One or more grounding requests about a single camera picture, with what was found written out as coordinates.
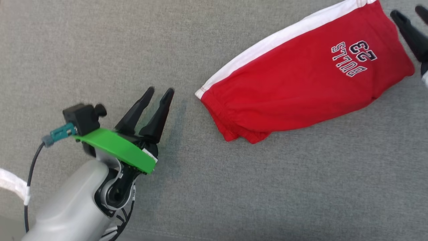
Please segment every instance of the green plastic mount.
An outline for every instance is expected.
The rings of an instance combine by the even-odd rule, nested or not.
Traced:
[[[111,130],[100,128],[85,136],[73,135],[73,137],[116,157],[120,161],[135,166],[147,174],[150,174],[155,168],[156,161],[151,156]]]

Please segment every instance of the red fabric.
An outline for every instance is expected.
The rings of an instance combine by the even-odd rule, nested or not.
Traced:
[[[343,49],[347,55],[334,61]],[[339,64],[349,58],[357,66],[342,72],[351,61]],[[360,66],[367,70],[352,72]],[[257,143],[274,131],[364,108],[414,72],[395,25],[377,1],[274,48],[214,84],[201,101],[226,141],[242,136]]]

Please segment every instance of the gray carpet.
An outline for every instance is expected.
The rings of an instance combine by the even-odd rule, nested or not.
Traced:
[[[366,109],[256,145],[226,143],[193,95],[246,48],[339,0],[0,1],[2,168],[27,178],[40,138],[64,123],[66,107],[101,102],[101,124],[113,128],[149,86],[156,101],[174,87],[159,162],[137,182],[127,235],[428,240],[428,90],[419,74]],[[428,33],[417,0],[381,2]],[[87,160],[71,139],[42,151],[32,222]],[[0,215],[22,221],[22,210],[0,191]]]

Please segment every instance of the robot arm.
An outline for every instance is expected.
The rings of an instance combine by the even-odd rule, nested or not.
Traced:
[[[115,131],[100,128],[98,116],[107,114],[101,105],[79,104],[63,111],[68,125],[72,123],[76,130],[72,136],[95,159],[81,166],[40,210],[23,241],[107,241],[118,237],[124,227],[109,227],[115,213],[133,199],[136,178],[154,169],[174,90],[165,93],[149,124],[136,135],[134,128],[153,93],[154,88],[149,88]],[[73,134],[69,129],[54,131],[45,143],[52,145],[52,140],[64,133]]]
[[[419,5],[416,7],[417,14],[421,19],[428,24],[428,9]],[[391,17],[398,26],[401,35],[406,40],[417,60],[422,63],[421,74],[422,80],[428,86],[428,38],[415,27],[411,21],[401,12],[394,10],[391,12]]]

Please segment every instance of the red shorts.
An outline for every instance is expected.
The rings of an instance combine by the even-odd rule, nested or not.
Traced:
[[[413,75],[377,0],[346,0],[247,49],[196,92],[226,141],[251,143],[366,107]]]

